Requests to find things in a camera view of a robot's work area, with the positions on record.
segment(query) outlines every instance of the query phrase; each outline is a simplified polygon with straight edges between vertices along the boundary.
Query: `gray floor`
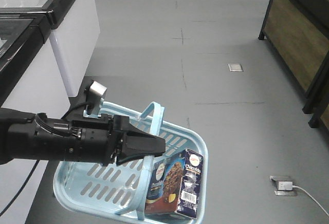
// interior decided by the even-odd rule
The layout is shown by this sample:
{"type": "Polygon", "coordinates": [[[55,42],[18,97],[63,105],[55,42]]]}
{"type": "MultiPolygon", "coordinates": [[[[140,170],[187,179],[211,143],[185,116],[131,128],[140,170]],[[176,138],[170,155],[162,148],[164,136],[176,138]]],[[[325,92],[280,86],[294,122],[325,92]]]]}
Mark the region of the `gray floor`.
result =
{"type": "MultiPolygon", "coordinates": [[[[290,175],[329,209],[327,136],[257,36],[268,0],[96,0],[101,35],[85,81],[136,110],[199,133],[209,150],[203,223],[327,223],[305,194],[276,197],[269,175],[290,175]],[[241,63],[243,73],[230,73],[241,63]]],[[[116,223],[72,213],[52,196],[50,163],[26,223],[116,223]]]]}

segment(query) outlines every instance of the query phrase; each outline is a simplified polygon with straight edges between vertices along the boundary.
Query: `plastic basket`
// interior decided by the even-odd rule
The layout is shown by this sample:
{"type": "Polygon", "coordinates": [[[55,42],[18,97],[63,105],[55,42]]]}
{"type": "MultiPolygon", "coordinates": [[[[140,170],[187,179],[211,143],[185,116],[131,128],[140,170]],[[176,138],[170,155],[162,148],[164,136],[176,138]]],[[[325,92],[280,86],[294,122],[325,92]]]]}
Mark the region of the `plastic basket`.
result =
{"type": "MultiPolygon", "coordinates": [[[[200,189],[197,218],[173,219],[168,223],[201,223],[205,213],[208,151],[203,139],[195,132],[162,121],[163,108],[151,103],[143,113],[104,102],[100,113],[130,117],[130,123],[147,133],[166,140],[166,152],[156,161],[190,148],[204,156],[202,186],[200,189]],[[147,116],[154,109],[153,117],[147,116]]],[[[71,211],[127,223],[161,223],[144,218],[144,204],[153,156],[135,160],[121,166],[97,163],[60,162],[53,179],[53,190],[58,202],[71,211]]]]}

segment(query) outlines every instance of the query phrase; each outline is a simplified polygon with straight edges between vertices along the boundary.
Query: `product packaging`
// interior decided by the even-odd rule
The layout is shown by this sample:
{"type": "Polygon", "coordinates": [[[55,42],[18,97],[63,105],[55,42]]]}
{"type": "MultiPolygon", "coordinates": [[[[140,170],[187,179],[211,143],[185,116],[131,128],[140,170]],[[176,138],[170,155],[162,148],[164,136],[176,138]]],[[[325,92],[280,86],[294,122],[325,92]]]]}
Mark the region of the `product packaging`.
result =
{"type": "Polygon", "coordinates": [[[185,149],[154,164],[145,215],[156,220],[197,216],[203,156],[185,149]]]}

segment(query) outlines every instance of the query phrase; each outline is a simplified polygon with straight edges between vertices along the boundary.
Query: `black robotic arm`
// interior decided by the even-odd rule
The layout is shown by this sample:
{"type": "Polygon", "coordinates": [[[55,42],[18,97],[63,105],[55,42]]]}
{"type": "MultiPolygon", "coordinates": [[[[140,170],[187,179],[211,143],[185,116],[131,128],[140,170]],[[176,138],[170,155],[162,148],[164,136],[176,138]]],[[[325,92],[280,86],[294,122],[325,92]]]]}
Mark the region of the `black robotic arm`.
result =
{"type": "Polygon", "coordinates": [[[83,116],[90,105],[62,119],[0,108],[0,164],[14,158],[96,162],[102,165],[161,156],[165,140],[129,123],[129,117],[83,116]]]}

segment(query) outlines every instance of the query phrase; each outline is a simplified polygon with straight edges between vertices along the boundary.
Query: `black cabinet leg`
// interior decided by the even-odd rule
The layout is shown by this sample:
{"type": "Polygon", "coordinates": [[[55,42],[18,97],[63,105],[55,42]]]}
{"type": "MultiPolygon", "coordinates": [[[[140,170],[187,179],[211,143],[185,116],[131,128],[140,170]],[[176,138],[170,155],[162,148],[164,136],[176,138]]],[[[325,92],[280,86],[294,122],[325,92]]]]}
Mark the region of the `black cabinet leg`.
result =
{"type": "Polygon", "coordinates": [[[259,33],[259,36],[258,36],[258,40],[264,40],[264,39],[265,39],[265,34],[261,30],[261,32],[259,33]]]}
{"type": "Polygon", "coordinates": [[[305,106],[303,107],[303,112],[304,114],[312,114],[313,113],[313,106],[314,103],[312,103],[311,101],[307,101],[307,103],[305,104],[305,106]]]}
{"type": "Polygon", "coordinates": [[[320,126],[319,118],[312,117],[308,124],[311,128],[318,128],[320,126]]]}

